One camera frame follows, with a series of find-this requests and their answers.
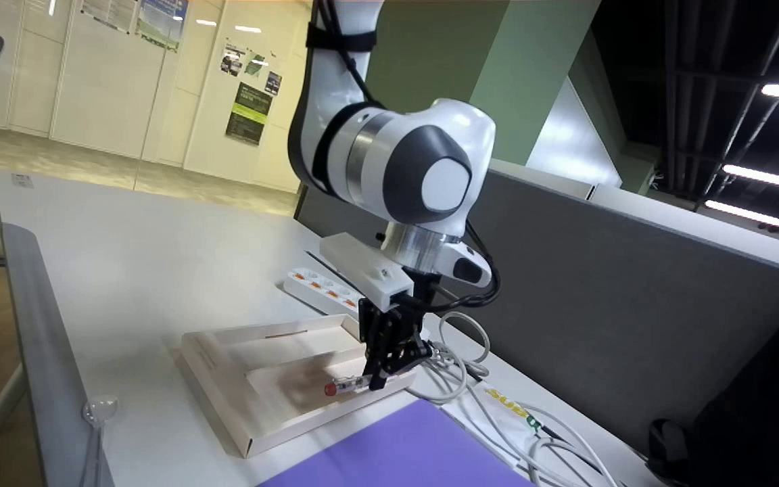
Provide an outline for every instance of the table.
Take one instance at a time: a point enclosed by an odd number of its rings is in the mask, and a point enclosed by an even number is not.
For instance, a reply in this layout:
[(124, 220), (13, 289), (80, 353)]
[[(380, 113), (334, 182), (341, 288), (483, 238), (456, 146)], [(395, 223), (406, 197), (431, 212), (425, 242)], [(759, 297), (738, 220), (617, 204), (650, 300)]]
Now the table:
[[(100, 484), (120, 487), (257, 484), (411, 404), (395, 396), (253, 459), (216, 442), (173, 363), (180, 335), (314, 316), (277, 289), (314, 267), (320, 238), (296, 220), (0, 173), (0, 228), (50, 484), (80, 484), (95, 396), (120, 397), (100, 462)], [(487, 366), (495, 386), (580, 428), (619, 482), (660, 484), (613, 434), (503, 359)]]

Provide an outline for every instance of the white robotic arm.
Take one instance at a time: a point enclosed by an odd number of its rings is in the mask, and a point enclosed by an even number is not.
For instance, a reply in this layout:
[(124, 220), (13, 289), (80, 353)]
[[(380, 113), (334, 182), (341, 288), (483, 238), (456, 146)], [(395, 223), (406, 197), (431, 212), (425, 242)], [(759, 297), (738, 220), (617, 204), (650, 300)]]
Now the white robotic arm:
[(289, 162), (306, 185), (389, 223), (383, 258), (353, 242), (329, 252), (369, 297), (360, 324), (375, 389), (429, 355), (419, 323), (435, 280), (494, 281), (491, 263), (464, 236), (495, 142), (495, 121), (473, 106), (439, 100), (395, 113), (370, 97), (364, 79), (380, 10), (383, 0), (314, 0), (306, 86), (289, 131)]

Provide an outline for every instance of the poster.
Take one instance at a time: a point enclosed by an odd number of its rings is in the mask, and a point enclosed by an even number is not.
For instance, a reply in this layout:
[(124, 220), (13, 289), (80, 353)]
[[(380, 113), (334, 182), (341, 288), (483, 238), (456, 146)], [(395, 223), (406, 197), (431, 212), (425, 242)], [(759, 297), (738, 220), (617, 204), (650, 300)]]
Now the poster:
[(246, 58), (245, 48), (228, 43), (222, 54), (222, 74), (230, 74), (235, 79), (246, 64), (245, 58)]
[(137, 0), (85, 0), (81, 13), (95, 17), (100, 25), (130, 33)]
[(270, 106), (273, 106), (270, 94), (249, 83), (239, 83), (226, 135), (257, 146)]
[(141, 0), (138, 35), (168, 52), (180, 52), (189, 0)]
[(266, 58), (253, 52), (253, 59), (246, 64), (246, 77), (261, 77), (262, 67), (266, 67)]
[(270, 97), (279, 97), (279, 90), (281, 90), (281, 74), (270, 71), (270, 74), (266, 77), (266, 93), (268, 93)]

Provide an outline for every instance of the white wall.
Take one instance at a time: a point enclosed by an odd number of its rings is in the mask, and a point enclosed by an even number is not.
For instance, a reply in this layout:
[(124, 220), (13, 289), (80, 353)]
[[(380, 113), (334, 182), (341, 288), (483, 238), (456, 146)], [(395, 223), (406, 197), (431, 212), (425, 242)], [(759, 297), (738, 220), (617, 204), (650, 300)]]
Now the white wall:
[(529, 156), (529, 169), (599, 188), (623, 185), (571, 79), (567, 79), (558, 93), (546, 124)]
[[(50, 0), (0, 0), (0, 131), (299, 189), (288, 124), (306, 64), (303, 0), (193, 0), (180, 52), (99, 25), (81, 0), (57, 0), (54, 17), (47, 8)], [(284, 79), (261, 146), (226, 135), (239, 86), (216, 64), (228, 43), (262, 52)]]
[(72, 0), (0, 0), (0, 131), (50, 135)]
[[(214, 62), (205, 71), (188, 171), (284, 193), (299, 189), (299, 177), (288, 162), (288, 127), (303, 86), (308, 13), (312, 8), (302, 0), (228, 0), (216, 25)], [(239, 33), (235, 25), (261, 28), (261, 33)], [(262, 54), (268, 64), (261, 77), (242, 74), (234, 79), (222, 74), (216, 59), (222, 59), (228, 43)], [(261, 146), (228, 139), (226, 127), (239, 83), (262, 90), (268, 71), (281, 74), (281, 93), (270, 106)]]

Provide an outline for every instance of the purple cloth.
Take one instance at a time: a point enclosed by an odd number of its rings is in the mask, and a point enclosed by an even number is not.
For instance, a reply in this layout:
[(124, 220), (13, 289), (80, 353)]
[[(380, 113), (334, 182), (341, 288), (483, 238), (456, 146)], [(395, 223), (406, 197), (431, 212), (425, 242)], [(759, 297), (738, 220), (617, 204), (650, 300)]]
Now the purple cloth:
[(266, 484), (531, 487), (473, 434), (423, 400), (281, 472)]

